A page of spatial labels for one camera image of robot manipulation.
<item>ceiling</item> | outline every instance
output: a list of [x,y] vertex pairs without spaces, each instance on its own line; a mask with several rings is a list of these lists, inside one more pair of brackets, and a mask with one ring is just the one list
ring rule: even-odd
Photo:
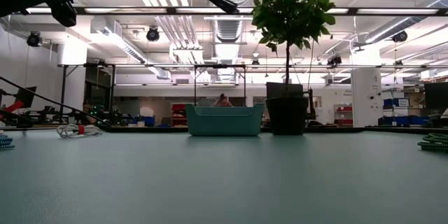
[[[210,6],[206,0],[188,0],[192,6]],[[338,7],[416,7],[421,6],[425,0],[332,0]],[[76,0],[76,4],[80,6],[145,6],[142,0]],[[13,16],[11,24],[19,32],[29,32],[33,26],[41,27],[42,36],[45,39],[52,40],[55,43],[63,43],[68,36],[82,37],[84,41],[89,44],[88,57],[98,57],[114,63],[130,63],[135,64],[133,59],[130,59],[119,47],[110,42],[101,34],[92,34],[90,31],[90,22],[92,16],[78,16],[78,24],[75,27],[63,29],[61,31],[49,30],[50,26],[57,26],[57,22],[51,16]],[[153,61],[159,63],[172,63],[168,56],[170,42],[165,33],[159,28],[160,40],[157,42],[149,42],[146,39],[146,32],[148,28],[153,25],[158,25],[158,22],[153,15],[110,15],[105,17],[109,22],[117,21],[123,28],[123,37],[130,43],[140,49],[147,56],[151,57]],[[291,55],[294,57],[293,62],[296,64],[309,64],[311,61],[315,64],[317,60],[326,64],[326,58],[330,55],[324,55],[329,49],[340,42],[350,34],[366,34],[372,32],[394,17],[337,17],[336,25],[329,27],[330,36],[323,36],[319,44],[314,44],[314,49],[299,50],[295,46],[291,50]],[[215,41],[214,29],[212,21],[204,20],[204,16],[193,16],[192,23],[195,28],[195,33],[199,44],[203,48],[203,58],[209,60],[215,56]],[[445,29],[444,25],[448,24],[446,17],[429,17],[416,25],[407,28],[405,31],[408,34],[408,39],[404,43],[396,45],[392,41],[381,41],[374,45],[368,45],[366,48],[380,51],[381,62],[390,64],[400,57],[417,53],[426,50],[431,46],[444,43],[447,39],[444,36],[448,32],[448,26]],[[264,45],[258,45],[260,39],[259,34],[254,32],[256,28],[251,25],[250,20],[244,21],[240,47],[238,52],[238,62],[250,64],[253,59],[253,53],[259,53],[258,58],[261,64],[285,64],[284,45],[279,47],[278,55],[271,52]],[[350,50],[341,50],[337,52],[342,56],[344,63],[351,63]],[[448,50],[442,50],[437,54],[429,54],[422,58],[416,58],[409,64],[425,64],[431,61],[444,59],[448,55]]]

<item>black monitor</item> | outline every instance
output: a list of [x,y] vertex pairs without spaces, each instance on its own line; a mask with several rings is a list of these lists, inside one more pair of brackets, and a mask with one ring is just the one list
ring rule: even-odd
[[[285,83],[266,83],[266,98],[280,98],[286,94]],[[289,84],[289,97],[303,97],[303,86],[301,84]]]
[[[29,91],[36,92],[37,87],[27,87]],[[28,92],[27,89],[20,88],[17,94],[15,95],[15,101],[21,101],[23,102],[23,106],[21,109],[29,109],[31,108],[31,105],[33,104],[34,94],[31,92]]]
[[448,108],[448,83],[425,84],[425,100],[428,109]]

